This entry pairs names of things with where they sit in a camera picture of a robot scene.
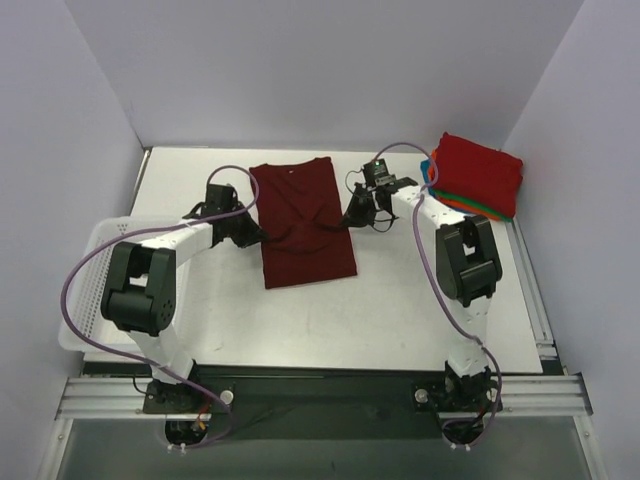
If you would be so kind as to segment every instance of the red folded cloth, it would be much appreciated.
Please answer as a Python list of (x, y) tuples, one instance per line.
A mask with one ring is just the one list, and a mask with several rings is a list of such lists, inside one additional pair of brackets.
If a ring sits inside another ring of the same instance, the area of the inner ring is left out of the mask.
[(357, 275), (349, 231), (329, 157), (299, 165), (250, 168), (260, 185), (258, 218), (265, 288)]
[(516, 214), (522, 160), (445, 133), (436, 165), (434, 189), (466, 197), (507, 217)]

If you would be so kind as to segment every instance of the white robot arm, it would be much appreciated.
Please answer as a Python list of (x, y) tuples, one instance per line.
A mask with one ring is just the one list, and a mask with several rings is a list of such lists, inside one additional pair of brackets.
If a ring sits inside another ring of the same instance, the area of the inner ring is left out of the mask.
[[(233, 187), (209, 184), (205, 202), (196, 205), (188, 215), (190, 220), (184, 222), (242, 208)], [(183, 378), (196, 374), (193, 359), (180, 346), (171, 325), (176, 308), (176, 269), (225, 238), (231, 238), (240, 248), (267, 239), (247, 212), (203, 222), (139, 242), (120, 242), (111, 255), (101, 313), (126, 332), (146, 358), (159, 365), (151, 367), (156, 394), (171, 396), (171, 386), (179, 384), (163, 368)]]
[[(408, 186), (401, 188), (391, 196), (393, 214), (402, 219), (411, 221), (413, 210), (420, 199), (420, 187)], [(436, 258), (437, 232), (441, 228), (450, 225), (464, 225), (467, 215), (453, 210), (432, 196), (426, 196), (419, 211), (420, 229), (422, 238), (427, 243), (426, 252), (429, 256), (430, 264), (438, 263)], [(487, 314), (491, 298), (486, 295), (475, 298), (467, 306), (457, 298), (451, 298), (447, 292), (443, 292), (446, 297), (449, 310), (457, 319), (458, 323), (470, 335), (474, 335), (484, 343), (487, 335)], [(458, 377), (474, 376), (487, 368), (487, 357), (481, 350), (477, 342), (462, 337), (453, 328), (449, 340), (449, 355), (447, 363)]]
[[(409, 220), (410, 225), (423, 195), (418, 184), (410, 178), (397, 179), (382, 159), (365, 164), (362, 172), (365, 183), (355, 184), (342, 225), (372, 226), (381, 210), (393, 218)], [(436, 267), (438, 288), (444, 294), (446, 306), (469, 336), (484, 343), (491, 297), (502, 277), (489, 220), (460, 213), (429, 195), (425, 195), (418, 219), (421, 237), (427, 244), (425, 251), (429, 263)], [(446, 365), (463, 383), (489, 378), (487, 358), (480, 344), (460, 335), (453, 327)]]

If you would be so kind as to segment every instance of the white basket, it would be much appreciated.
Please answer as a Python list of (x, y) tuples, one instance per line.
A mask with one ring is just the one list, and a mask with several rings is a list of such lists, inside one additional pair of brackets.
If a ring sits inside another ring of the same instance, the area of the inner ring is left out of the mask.
[[(119, 217), (108, 218), (96, 225), (89, 238), (89, 243), (84, 252), (86, 255), (91, 250), (114, 237), (123, 235), (132, 230), (150, 227), (163, 227), (175, 225), (179, 219), (173, 217)], [(153, 237), (154, 234), (133, 237), (132, 242)], [(87, 337), (118, 350), (139, 353), (140, 349), (129, 336), (118, 330), (113, 322), (105, 320), (100, 314), (100, 301), (102, 290), (107, 279), (107, 270), (111, 260), (113, 247), (100, 252), (89, 261), (76, 275), (69, 292), (69, 313), (71, 320), (78, 329)], [(176, 272), (176, 311), (172, 325), (179, 330), (179, 320), (184, 302), (187, 277), (190, 261), (182, 264)], [(58, 333), (60, 346), (65, 350), (80, 352), (100, 351), (76, 337), (64, 320)]]

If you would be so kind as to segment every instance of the gray wall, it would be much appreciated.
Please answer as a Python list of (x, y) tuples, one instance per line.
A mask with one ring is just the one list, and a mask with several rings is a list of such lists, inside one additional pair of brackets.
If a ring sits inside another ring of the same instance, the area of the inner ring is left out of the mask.
[(582, 0), (67, 0), (145, 145), (501, 146)]
[(0, 478), (38, 470), (68, 373), (58, 295), (142, 156), (62, 0), (0, 2)]
[(560, 354), (582, 371), (611, 478), (640, 472), (640, 3), (587, 0), (507, 140)]

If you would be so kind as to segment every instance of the white tabletop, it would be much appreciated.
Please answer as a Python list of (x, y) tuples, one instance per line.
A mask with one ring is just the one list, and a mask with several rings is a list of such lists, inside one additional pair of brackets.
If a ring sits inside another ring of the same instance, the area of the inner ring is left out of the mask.
[[(154, 148), (132, 215), (186, 214), (204, 199), (209, 173), (221, 165), (296, 164), (333, 160), (343, 210), (349, 170), (372, 158), (366, 152)], [(386, 154), (389, 170), (420, 181), (415, 154)], [(246, 204), (248, 179), (225, 171)], [(491, 303), (487, 345), (504, 372), (542, 371), (522, 288), (503, 223), (492, 222), (503, 278)], [(200, 364), (275, 367), (441, 370), (452, 328), (420, 264), (411, 226), (398, 221), (380, 234), (352, 229), (358, 275), (299, 287), (265, 290), (259, 246), (225, 241), (192, 262), (183, 318), (176, 326)], [(117, 360), (87, 354), (86, 360)]]

